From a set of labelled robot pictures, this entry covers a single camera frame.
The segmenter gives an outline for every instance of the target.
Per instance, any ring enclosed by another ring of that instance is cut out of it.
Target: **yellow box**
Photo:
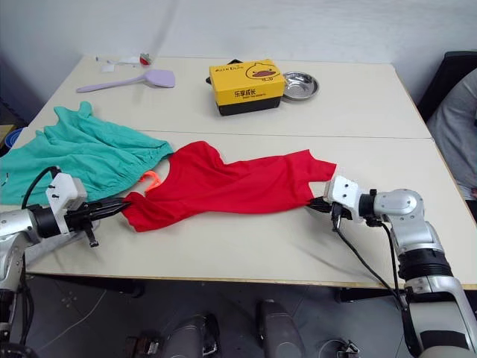
[[[210,66],[215,102],[223,116],[278,107],[285,79],[272,60]]]

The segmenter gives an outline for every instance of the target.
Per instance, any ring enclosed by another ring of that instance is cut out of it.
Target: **black chair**
[[[444,55],[431,84],[417,105],[424,122],[431,118],[447,93],[474,69],[477,69],[477,51],[451,51]]]

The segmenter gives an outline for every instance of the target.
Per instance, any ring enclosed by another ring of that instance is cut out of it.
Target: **gray floor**
[[[317,357],[323,342],[333,338],[353,340],[364,358],[410,357],[390,298],[338,304],[326,287],[184,281],[147,282],[141,298],[108,291],[91,316],[41,349],[87,315],[104,290],[42,277],[29,280],[29,286],[36,311],[28,345],[41,357],[123,357],[127,336],[146,329],[167,335],[181,320],[203,312],[218,318],[223,357],[263,357],[254,315],[256,302],[266,298],[279,301],[294,316],[308,357]],[[330,348],[322,358],[335,356]]]

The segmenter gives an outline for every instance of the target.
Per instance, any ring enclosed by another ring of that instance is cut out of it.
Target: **white wall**
[[[476,0],[0,0],[3,61],[43,102],[81,54],[143,51],[393,63],[418,100],[444,52],[472,48]]]

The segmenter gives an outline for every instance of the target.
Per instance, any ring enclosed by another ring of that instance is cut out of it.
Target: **person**
[[[427,126],[477,221],[477,69],[451,89]]]

